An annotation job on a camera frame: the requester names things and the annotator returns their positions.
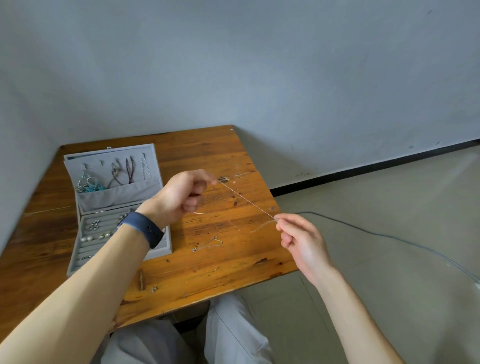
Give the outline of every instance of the jewelry box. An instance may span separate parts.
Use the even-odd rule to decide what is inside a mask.
[[[69,154],[64,163],[75,189],[78,234],[67,271],[71,276],[117,231],[118,224],[162,188],[153,144]],[[145,260],[172,253],[170,227]]]

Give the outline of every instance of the pant leg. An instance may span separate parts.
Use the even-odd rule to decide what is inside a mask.
[[[255,327],[246,302],[232,293],[211,300],[204,353],[209,364],[274,362],[268,339]]]
[[[170,321],[148,320],[116,331],[102,364],[194,364],[195,356]]]

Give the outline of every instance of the floor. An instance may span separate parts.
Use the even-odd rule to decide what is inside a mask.
[[[480,146],[278,197],[428,246],[480,276]],[[404,360],[480,363],[480,290],[439,257],[306,215]],[[240,291],[277,363],[346,363],[320,295],[300,273]]]

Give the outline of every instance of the blue watch strap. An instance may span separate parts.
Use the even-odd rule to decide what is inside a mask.
[[[128,214],[117,229],[122,224],[130,225],[141,232],[150,244],[150,249],[154,249],[163,238],[163,231],[160,230],[160,228],[147,216],[138,212],[131,212]]]

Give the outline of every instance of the table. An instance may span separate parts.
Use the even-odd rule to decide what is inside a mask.
[[[231,125],[61,146],[0,258],[0,340],[67,279],[78,224],[63,155],[149,143],[164,183],[203,168],[269,214],[279,212]],[[297,269],[273,220],[227,187],[211,186],[198,212],[171,226],[173,254],[142,264],[112,329]],[[214,236],[221,246],[192,252]]]

